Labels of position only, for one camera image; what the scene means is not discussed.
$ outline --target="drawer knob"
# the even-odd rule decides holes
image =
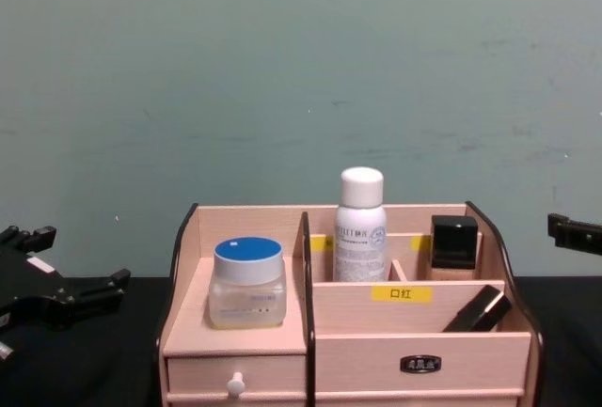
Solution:
[[[245,391],[245,381],[243,381],[243,373],[235,372],[232,378],[228,381],[228,394],[233,398],[238,398]]]

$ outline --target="yellow label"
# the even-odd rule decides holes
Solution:
[[[431,235],[413,236],[410,247],[418,252],[429,252],[431,250]]]
[[[411,287],[407,285],[388,285],[372,287],[374,302],[418,302],[428,304],[433,297],[431,287]]]
[[[309,240],[309,246],[312,251],[325,252],[334,248],[334,239],[332,236],[316,235]]]

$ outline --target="wooden cosmetic organizer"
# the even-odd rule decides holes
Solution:
[[[334,283],[329,238],[336,208],[193,205],[178,233],[157,337],[164,407],[537,405],[543,339],[518,297],[503,240],[481,211],[470,202],[387,205],[389,281]],[[477,220],[477,280],[420,280],[433,214]],[[275,328],[215,330],[206,303],[214,247],[249,235],[282,244],[286,318]],[[497,328],[441,333],[486,284],[503,289],[513,303]],[[409,290],[410,300],[375,294],[396,289]],[[441,369],[402,372],[408,355],[436,355]],[[226,388],[234,372],[246,383],[238,399]]]

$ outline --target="bottle label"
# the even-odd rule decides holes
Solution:
[[[384,280],[385,228],[337,227],[336,231],[335,280],[344,282]]]

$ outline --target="organizer compartment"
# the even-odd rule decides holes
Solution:
[[[470,203],[386,209],[389,281],[376,284],[331,281],[328,237],[336,206],[191,210],[179,233],[172,299],[158,340],[164,406],[532,406],[541,337],[515,296],[495,227]],[[312,233],[308,243],[304,243],[308,232],[303,229],[304,211]],[[433,214],[469,214],[477,219],[479,280],[417,280],[423,277],[429,255]],[[282,244],[287,315],[276,328],[214,330],[206,312],[214,246],[244,235]],[[313,283],[306,298],[303,260],[308,248]],[[485,284],[504,290],[515,306],[498,330],[441,333]],[[413,290],[419,302],[407,299],[414,294],[406,291],[401,302],[387,299],[388,290]],[[424,374],[400,370],[402,358],[419,354],[440,357],[441,369]],[[226,391],[234,372],[242,372],[246,382],[238,399],[228,398]],[[314,378],[312,404],[307,390]]]

